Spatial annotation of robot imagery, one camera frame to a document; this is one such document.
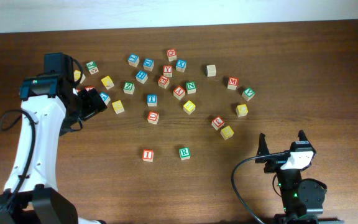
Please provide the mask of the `green R block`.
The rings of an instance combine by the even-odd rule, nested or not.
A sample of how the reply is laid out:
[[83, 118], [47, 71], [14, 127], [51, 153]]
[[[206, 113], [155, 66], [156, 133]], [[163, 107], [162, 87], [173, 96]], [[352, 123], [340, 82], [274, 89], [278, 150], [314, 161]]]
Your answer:
[[181, 160], [187, 160], [191, 158], [191, 152], [188, 147], [183, 147], [179, 149], [179, 155]]

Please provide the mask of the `yellow S block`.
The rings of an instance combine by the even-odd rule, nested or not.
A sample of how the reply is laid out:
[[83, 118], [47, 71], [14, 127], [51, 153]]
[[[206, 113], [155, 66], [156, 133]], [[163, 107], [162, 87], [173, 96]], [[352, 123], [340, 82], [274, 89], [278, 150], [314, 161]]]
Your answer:
[[119, 113], [122, 113], [125, 111], [121, 100], [112, 102], [112, 107], [116, 114], [119, 114]]

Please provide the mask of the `red I block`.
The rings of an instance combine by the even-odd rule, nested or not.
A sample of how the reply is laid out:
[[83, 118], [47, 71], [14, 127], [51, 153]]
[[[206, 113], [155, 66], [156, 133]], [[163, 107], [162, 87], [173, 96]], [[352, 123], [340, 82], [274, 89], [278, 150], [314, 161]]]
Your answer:
[[152, 162], [154, 160], [154, 151], [151, 149], [144, 149], [142, 152], [142, 160], [145, 162]]

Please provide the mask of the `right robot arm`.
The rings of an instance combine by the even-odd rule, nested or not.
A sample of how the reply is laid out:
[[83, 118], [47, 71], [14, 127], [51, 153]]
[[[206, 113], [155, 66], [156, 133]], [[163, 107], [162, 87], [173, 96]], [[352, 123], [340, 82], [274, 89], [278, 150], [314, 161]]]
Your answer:
[[337, 218], [320, 220], [327, 185], [316, 179], [303, 179], [301, 172], [311, 166], [316, 150], [304, 131], [299, 131], [298, 140], [283, 152], [271, 154], [265, 134], [259, 135], [256, 163], [265, 165], [266, 174], [275, 174], [283, 203], [283, 214], [276, 214], [274, 223], [344, 223]]

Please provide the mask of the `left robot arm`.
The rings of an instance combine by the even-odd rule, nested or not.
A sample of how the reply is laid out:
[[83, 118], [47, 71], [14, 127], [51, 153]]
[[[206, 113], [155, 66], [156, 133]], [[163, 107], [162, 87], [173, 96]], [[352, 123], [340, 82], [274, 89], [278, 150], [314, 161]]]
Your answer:
[[45, 54], [44, 70], [26, 78], [16, 110], [21, 132], [11, 174], [0, 194], [0, 223], [88, 223], [58, 192], [57, 149], [60, 136], [74, 133], [74, 124], [106, 110], [96, 89], [77, 91], [79, 62], [62, 52]]

